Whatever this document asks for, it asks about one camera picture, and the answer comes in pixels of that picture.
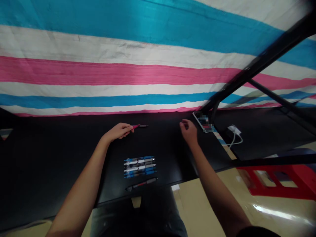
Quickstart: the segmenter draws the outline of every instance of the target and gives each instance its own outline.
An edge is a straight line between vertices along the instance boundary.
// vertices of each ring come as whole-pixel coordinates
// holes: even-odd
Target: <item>tiled floor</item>
[[[316,143],[306,145],[315,149]],[[218,173],[221,180],[242,206],[253,225],[265,227],[282,237],[312,236],[316,227],[316,202],[290,198],[252,196],[236,169]],[[174,197],[189,237],[217,236],[225,234],[210,207],[199,179],[179,185]],[[8,234],[8,237],[45,236],[50,223],[45,223]],[[91,217],[82,236],[88,237]]]

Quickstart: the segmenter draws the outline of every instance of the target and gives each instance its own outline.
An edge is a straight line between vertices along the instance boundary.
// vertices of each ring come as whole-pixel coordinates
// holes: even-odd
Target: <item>white charging cable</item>
[[[233,137],[232,143],[231,143],[231,144],[228,144],[228,145],[229,145],[229,148],[230,148],[232,145],[240,144],[240,143],[243,142],[243,138],[240,136],[241,131],[240,131],[235,125],[233,125],[233,124],[230,125],[230,126],[228,127],[228,129],[234,133],[234,137]],[[240,141],[240,142],[237,142],[237,143],[234,143],[235,138],[236,138],[236,135],[237,135],[238,137],[240,137],[241,141]]]

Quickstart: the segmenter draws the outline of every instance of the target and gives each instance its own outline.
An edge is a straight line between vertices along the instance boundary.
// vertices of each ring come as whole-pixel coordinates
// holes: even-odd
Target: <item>black table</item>
[[[111,143],[96,206],[197,178],[179,128],[185,118],[194,121],[191,112],[21,118],[0,146],[0,232],[56,215],[99,139],[118,122],[149,127],[137,128],[134,134]],[[216,171],[232,166],[213,133],[198,129],[198,140]],[[157,172],[124,179],[123,160],[146,155],[155,156]],[[158,181],[153,184],[124,191],[155,176]]]
[[[316,136],[279,108],[217,111],[215,127],[227,144],[232,142],[226,132],[232,124],[242,132],[243,142],[231,147],[241,161],[264,158],[316,141]]]

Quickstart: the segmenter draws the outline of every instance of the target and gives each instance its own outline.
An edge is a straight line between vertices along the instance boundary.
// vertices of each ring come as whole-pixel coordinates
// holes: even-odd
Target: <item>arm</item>
[[[187,119],[180,128],[194,156],[198,174],[207,199],[227,237],[235,237],[240,230],[251,226],[247,216],[228,188],[217,176],[198,144],[197,129]]]
[[[68,193],[46,237],[81,236],[99,189],[104,159],[110,143],[126,137],[132,126],[119,123],[103,135],[90,160]]]

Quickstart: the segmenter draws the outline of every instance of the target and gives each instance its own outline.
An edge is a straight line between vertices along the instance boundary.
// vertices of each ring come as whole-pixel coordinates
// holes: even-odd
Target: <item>pink stripe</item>
[[[263,105],[248,105],[242,107],[234,107],[234,108],[222,108],[220,110],[226,109],[251,109],[251,108],[260,108],[260,107],[275,107],[280,106],[278,103],[266,103]],[[17,113],[15,115],[20,117],[57,117],[57,116],[75,116],[75,115],[111,115],[111,114],[142,114],[142,113],[165,113],[165,112],[188,112],[195,111],[201,109],[202,106],[195,108],[186,108],[181,107],[177,109],[159,109],[159,110],[139,110],[139,111],[121,111],[121,112],[77,112],[73,114],[62,114],[62,115],[32,115],[27,113]]]
[[[159,110],[139,110],[139,111],[120,111],[120,112],[77,112],[73,114],[63,114],[63,115],[32,115],[32,114],[15,114],[20,117],[56,117],[56,116],[73,116],[73,115],[111,115],[111,114],[142,114],[142,113],[164,113],[164,112],[187,112],[187,111],[194,111],[199,110],[202,107],[195,107],[195,108],[177,108],[177,109],[159,109]]]
[[[235,68],[194,69],[0,57],[0,81],[45,85],[214,84],[227,83],[240,71]],[[291,80],[259,74],[254,79],[271,90],[316,85],[314,78]]]
[[[239,106],[239,107],[231,107],[231,108],[222,108],[222,110],[231,110],[231,109],[254,109],[254,108],[260,108],[260,107],[277,107],[277,106],[281,106],[281,104],[279,103],[266,103],[266,104],[262,104],[262,105],[248,105],[248,106]]]
[[[315,95],[312,95],[311,97],[309,97],[311,99],[316,99],[316,94]]]
[[[310,85],[316,85],[316,78],[304,78],[302,80],[291,80],[283,77],[273,77],[266,74],[258,74],[253,78],[256,82],[267,87],[270,90],[286,90],[304,88]],[[244,86],[255,88],[249,82]]]

